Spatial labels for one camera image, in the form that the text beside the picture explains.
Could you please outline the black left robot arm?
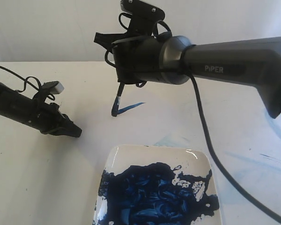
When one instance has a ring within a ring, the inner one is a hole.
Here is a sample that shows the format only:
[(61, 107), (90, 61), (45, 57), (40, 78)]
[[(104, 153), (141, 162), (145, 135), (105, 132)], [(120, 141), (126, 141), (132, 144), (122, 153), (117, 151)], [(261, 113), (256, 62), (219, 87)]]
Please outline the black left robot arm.
[(45, 82), (33, 98), (28, 98), (0, 83), (0, 115), (44, 135), (80, 137), (82, 129), (59, 111), (59, 105), (45, 102), (50, 94), (57, 95), (63, 90), (58, 81)]

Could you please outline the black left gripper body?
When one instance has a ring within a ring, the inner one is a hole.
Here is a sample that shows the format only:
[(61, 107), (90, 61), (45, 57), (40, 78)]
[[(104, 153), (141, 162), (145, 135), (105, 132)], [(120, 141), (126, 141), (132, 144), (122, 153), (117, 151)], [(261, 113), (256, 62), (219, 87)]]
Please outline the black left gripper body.
[(39, 130), (42, 134), (44, 131), (60, 128), (64, 118), (56, 103), (39, 105), (37, 102), (27, 102), (23, 103), (23, 108), (23, 124)]

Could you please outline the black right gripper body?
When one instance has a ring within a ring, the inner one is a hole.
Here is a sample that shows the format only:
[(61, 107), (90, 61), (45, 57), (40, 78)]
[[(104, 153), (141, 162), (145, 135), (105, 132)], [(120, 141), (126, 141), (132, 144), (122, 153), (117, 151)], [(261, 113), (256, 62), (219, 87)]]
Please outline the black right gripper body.
[(165, 27), (163, 21), (156, 21), (150, 27), (150, 34), (127, 30), (114, 35), (111, 53), (119, 83), (165, 83), (165, 72), (160, 65), (165, 32), (158, 32), (159, 24)]

